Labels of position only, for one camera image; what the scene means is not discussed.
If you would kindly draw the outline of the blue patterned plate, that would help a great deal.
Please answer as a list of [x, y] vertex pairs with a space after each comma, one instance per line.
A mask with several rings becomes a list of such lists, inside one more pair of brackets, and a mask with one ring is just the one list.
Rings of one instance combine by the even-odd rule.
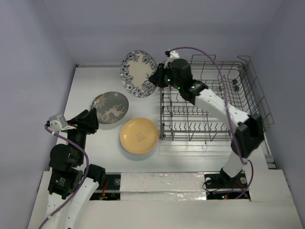
[[128, 53], [120, 68], [121, 81], [128, 93], [138, 98], [150, 96], [156, 86], [149, 77], [157, 70], [157, 63], [145, 51], [135, 50]]

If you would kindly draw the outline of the grey plate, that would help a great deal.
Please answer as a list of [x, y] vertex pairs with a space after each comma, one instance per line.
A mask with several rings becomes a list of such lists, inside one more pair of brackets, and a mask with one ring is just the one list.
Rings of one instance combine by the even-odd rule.
[[120, 92], [105, 92], [99, 95], [97, 118], [99, 123], [112, 124], [121, 120], [127, 113], [129, 101]]

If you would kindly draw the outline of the yellow plate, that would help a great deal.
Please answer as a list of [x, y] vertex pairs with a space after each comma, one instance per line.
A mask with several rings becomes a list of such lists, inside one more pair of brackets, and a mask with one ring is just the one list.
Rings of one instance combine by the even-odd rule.
[[122, 127], [120, 132], [120, 142], [123, 148], [127, 146], [156, 147], [158, 140], [158, 127], [148, 118], [132, 119]]

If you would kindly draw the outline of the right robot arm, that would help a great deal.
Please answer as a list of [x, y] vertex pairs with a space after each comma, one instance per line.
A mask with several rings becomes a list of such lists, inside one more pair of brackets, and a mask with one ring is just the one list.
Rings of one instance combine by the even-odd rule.
[[221, 168], [218, 178], [208, 184], [230, 187], [237, 181], [238, 174], [247, 164], [246, 159], [264, 141], [263, 118], [255, 113], [248, 114], [230, 105], [209, 87], [192, 75], [191, 66], [185, 59], [172, 59], [158, 65], [149, 81], [159, 88], [171, 86], [192, 105], [202, 108], [229, 127], [232, 133], [231, 154]]

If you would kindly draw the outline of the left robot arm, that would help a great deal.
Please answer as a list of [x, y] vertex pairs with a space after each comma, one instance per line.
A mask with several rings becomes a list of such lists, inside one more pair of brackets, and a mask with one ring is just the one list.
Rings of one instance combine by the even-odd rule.
[[62, 114], [51, 116], [44, 128], [64, 143], [50, 151], [46, 218], [39, 227], [74, 229], [84, 206], [106, 180], [105, 168], [91, 164], [85, 152], [87, 135], [99, 128], [97, 110], [84, 110], [70, 120]]

